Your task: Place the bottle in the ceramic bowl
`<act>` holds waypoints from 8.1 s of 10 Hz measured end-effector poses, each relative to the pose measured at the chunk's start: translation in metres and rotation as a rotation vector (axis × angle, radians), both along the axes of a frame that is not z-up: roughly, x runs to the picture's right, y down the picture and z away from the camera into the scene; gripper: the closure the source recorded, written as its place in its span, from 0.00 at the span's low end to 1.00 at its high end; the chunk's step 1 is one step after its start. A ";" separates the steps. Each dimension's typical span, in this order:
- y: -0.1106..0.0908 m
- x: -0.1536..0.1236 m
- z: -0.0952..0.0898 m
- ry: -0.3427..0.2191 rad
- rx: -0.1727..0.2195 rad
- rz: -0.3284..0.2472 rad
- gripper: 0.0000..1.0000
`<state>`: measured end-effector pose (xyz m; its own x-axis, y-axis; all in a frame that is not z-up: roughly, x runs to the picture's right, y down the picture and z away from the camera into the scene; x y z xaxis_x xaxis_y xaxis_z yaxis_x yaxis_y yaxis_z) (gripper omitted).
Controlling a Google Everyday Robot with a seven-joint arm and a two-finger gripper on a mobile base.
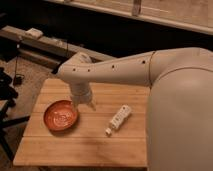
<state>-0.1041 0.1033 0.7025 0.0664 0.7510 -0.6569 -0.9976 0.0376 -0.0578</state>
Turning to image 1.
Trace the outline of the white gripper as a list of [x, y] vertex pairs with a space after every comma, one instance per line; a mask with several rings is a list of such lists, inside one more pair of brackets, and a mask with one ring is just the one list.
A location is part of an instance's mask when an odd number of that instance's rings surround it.
[[70, 85], [71, 107], [78, 111], [79, 104], [87, 104], [92, 110], [96, 111], [96, 106], [92, 101], [92, 91], [88, 83], [77, 83]]

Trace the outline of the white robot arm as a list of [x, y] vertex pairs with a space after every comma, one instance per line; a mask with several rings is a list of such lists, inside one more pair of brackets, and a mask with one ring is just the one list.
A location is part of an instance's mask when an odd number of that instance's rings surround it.
[[76, 105], [92, 100], [92, 82], [148, 87], [149, 171], [213, 171], [212, 51], [156, 50], [97, 63], [78, 52], [57, 76], [69, 84]]

